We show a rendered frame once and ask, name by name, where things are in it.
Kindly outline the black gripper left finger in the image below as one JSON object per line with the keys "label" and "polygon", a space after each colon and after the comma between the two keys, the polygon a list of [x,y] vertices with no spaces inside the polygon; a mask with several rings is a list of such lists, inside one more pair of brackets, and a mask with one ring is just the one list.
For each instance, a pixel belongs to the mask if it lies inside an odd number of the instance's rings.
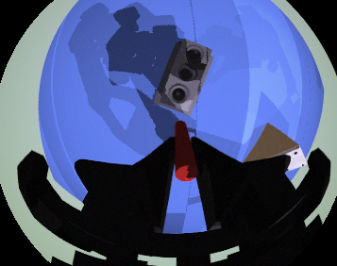
{"label": "black gripper left finger", "polygon": [[163,232],[175,171],[176,137],[169,137],[138,163],[79,159],[75,172],[86,190],[141,201],[154,231]]}

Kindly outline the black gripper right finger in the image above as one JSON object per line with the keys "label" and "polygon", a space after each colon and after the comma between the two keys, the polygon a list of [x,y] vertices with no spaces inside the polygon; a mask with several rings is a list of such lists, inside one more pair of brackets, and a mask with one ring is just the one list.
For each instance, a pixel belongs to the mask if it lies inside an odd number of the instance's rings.
{"label": "black gripper right finger", "polygon": [[240,162],[197,137],[192,137],[191,142],[198,167],[195,181],[207,231],[221,228],[222,220],[226,219],[248,185],[286,172],[292,160],[292,157],[282,155]]}

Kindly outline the dark red peg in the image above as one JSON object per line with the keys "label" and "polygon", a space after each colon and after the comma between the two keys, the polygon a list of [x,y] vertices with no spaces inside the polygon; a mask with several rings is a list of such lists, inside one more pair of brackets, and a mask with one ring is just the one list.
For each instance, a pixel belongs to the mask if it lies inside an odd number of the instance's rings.
{"label": "dark red peg", "polygon": [[197,163],[195,163],[194,151],[192,151],[194,146],[192,145],[186,122],[176,121],[175,137],[176,178],[179,181],[190,182],[198,175],[198,167]]}

